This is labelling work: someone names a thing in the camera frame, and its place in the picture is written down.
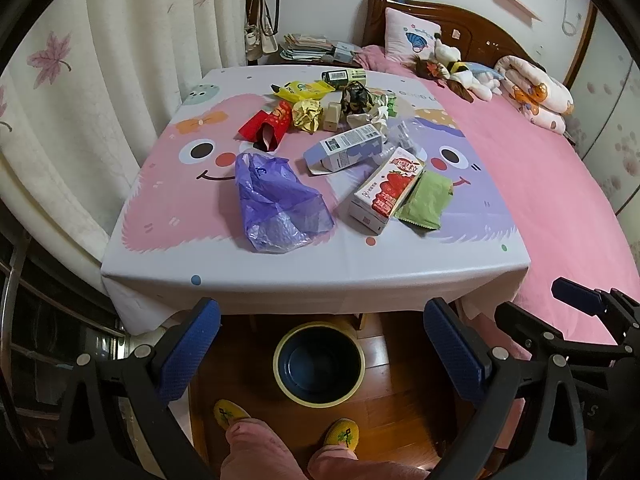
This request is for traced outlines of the strawberry milk carton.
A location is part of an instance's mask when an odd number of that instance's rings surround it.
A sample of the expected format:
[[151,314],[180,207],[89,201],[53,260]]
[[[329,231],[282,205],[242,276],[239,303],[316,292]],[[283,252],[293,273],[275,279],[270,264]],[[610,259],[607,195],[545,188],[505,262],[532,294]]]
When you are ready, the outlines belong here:
[[348,212],[375,234],[380,234],[410,193],[424,162],[404,148],[396,148],[368,180],[352,194]]

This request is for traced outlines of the purple plastic bag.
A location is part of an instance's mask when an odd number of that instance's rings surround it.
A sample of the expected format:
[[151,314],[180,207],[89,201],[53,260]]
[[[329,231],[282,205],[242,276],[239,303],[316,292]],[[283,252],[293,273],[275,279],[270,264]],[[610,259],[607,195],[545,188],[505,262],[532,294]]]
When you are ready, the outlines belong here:
[[322,194],[303,184],[287,159],[243,153],[234,172],[243,232],[256,252],[285,254],[333,230]]

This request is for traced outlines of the clear plastic wrapper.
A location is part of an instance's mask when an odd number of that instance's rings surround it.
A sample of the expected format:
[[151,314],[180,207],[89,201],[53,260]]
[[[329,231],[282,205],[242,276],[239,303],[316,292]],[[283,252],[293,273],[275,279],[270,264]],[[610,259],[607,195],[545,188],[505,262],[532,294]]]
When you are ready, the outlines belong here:
[[426,157],[422,146],[417,144],[416,141],[413,140],[413,137],[410,136],[409,125],[404,120],[395,122],[387,128],[382,155],[389,155],[395,148],[403,148],[405,151],[420,159],[425,159]]

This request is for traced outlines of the red snack packet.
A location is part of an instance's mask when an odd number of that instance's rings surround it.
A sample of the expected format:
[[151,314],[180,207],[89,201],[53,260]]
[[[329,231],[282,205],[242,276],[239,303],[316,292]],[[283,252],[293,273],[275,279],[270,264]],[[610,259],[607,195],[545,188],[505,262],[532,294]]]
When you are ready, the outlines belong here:
[[260,110],[239,128],[242,138],[263,152],[274,152],[292,125],[292,105],[286,101],[269,113]]

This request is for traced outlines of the white blue carton box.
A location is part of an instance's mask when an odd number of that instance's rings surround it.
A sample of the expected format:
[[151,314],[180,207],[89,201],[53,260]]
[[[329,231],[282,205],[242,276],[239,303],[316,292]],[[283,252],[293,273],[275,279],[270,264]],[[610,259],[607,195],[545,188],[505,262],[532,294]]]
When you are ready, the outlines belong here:
[[382,153],[384,138],[377,128],[364,125],[330,136],[304,153],[311,174],[333,174]]

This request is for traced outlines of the dark patterned wrapper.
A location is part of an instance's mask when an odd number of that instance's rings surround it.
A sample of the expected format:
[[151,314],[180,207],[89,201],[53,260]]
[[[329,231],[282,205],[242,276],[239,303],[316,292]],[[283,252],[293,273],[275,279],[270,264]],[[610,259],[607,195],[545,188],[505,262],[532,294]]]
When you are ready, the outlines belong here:
[[342,92],[341,109],[345,116],[366,114],[373,106],[369,90],[359,81],[346,84]]

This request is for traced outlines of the small beige box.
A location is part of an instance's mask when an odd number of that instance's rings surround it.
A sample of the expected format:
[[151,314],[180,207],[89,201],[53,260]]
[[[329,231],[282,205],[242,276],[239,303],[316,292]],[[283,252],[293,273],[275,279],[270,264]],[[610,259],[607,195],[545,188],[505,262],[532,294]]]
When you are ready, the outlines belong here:
[[323,111],[322,129],[337,132],[341,125],[342,107],[339,102],[329,102]]

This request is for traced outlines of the gold foil wrapper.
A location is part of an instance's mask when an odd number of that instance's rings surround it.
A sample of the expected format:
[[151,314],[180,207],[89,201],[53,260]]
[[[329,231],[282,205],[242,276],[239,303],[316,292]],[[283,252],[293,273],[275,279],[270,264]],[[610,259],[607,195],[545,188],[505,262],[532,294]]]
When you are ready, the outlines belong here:
[[292,107],[292,124],[299,130],[313,134],[320,128],[322,114],[323,106],[320,101],[300,100]]

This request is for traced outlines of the yellow snack packet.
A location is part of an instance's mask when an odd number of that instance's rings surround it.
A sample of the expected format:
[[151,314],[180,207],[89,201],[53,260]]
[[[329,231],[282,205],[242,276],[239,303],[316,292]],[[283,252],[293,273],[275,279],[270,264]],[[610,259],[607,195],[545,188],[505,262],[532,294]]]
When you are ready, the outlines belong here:
[[335,88],[322,80],[313,82],[290,81],[278,86],[273,84],[271,90],[275,96],[289,103],[297,103],[303,100],[322,100],[327,94],[335,91]]

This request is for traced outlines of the green black small box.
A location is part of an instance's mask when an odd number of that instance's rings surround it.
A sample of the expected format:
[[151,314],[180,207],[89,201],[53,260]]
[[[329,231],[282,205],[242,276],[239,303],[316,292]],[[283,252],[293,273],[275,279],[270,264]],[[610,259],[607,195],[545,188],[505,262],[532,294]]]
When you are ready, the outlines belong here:
[[363,68],[342,68],[341,70],[326,70],[321,79],[335,89],[342,88],[352,82],[367,83],[367,73]]

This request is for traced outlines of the green paper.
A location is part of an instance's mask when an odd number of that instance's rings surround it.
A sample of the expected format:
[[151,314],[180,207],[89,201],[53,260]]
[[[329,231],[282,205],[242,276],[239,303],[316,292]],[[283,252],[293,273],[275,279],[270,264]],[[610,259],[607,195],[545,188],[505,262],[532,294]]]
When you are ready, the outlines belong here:
[[397,96],[393,91],[370,88],[369,93],[374,106],[377,106],[380,110],[385,108],[388,116],[390,117],[397,116]]

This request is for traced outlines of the pink bed sheet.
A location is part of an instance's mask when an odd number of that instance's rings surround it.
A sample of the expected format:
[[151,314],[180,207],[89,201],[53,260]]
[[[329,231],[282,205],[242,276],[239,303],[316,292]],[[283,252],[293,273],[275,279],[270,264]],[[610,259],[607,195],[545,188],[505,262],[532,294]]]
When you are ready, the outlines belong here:
[[568,340],[609,344],[602,322],[553,298],[552,282],[639,296],[639,277],[610,203],[567,140],[526,122],[503,98],[467,103],[426,88],[462,130],[506,201],[532,263],[514,301]]

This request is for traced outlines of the wooden headboard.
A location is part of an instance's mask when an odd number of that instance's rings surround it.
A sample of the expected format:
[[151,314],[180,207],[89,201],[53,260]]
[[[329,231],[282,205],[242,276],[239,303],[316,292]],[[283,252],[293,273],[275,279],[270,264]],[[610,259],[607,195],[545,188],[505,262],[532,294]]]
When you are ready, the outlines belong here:
[[385,44],[386,9],[395,9],[440,26],[442,41],[457,47],[465,61],[494,67],[500,58],[513,55],[546,70],[501,27],[487,18],[450,4],[418,0],[368,0],[362,42]]

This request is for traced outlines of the white cartoon pillow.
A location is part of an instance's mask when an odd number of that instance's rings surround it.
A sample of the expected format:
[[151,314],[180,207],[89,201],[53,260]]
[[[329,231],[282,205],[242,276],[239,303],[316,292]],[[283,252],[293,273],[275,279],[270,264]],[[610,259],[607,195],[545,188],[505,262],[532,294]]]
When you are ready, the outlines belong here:
[[416,56],[428,60],[435,51],[435,36],[441,32],[439,24],[387,8],[385,57],[397,63],[411,61]]

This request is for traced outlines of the stack of books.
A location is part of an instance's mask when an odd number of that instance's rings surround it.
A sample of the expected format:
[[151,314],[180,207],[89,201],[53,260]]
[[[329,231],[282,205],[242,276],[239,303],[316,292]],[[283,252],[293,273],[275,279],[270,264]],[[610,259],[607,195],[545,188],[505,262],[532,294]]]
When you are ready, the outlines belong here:
[[324,37],[287,34],[280,42],[279,55],[287,61],[310,62],[331,56],[335,47]]

